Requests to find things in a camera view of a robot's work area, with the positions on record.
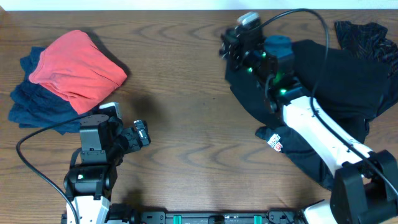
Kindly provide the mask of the plain black t-shirt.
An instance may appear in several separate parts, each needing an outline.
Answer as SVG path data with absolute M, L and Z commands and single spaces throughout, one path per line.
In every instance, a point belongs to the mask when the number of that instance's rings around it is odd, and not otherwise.
M 387 87 L 389 66 L 356 58 L 346 50 L 326 49 L 312 40 L 295 42 L 292 50 L 294 72 L 300 82 L 308 90 L 317 83 L 315 98 L 321 108 L 355 140 L 364 142 Z M 263 90 L 253 75 L 227 67 L 225 79 L 244 109 L 263 123 L 262 127 L 283 126 L 266 109 Z

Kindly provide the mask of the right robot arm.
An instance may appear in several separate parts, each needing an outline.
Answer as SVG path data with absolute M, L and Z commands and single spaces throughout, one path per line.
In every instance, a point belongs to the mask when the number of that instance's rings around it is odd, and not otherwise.
M 320 185 L 329 200 L 302 209 L 296 223 L 380 223 L 397 216 L 397 161 L 347 133 L 318 104 L 294 67 L 288 37 L 264 37 L 246 25 L 221 35 L 225 78 L 257 131 Z

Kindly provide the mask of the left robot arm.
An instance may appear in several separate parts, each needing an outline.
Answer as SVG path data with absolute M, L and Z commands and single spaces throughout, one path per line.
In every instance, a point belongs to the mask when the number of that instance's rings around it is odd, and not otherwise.
M 61 222 L 139 223 L 137 211 L 110 201 L 123 157 L 151 142 L 147 123 L 136 120 L 126 128 L 118 117 L 105 114 L 87 116 L 80 123 L 81 148 L 72 154 L 64 178 L 65 194 L 71 203 Z

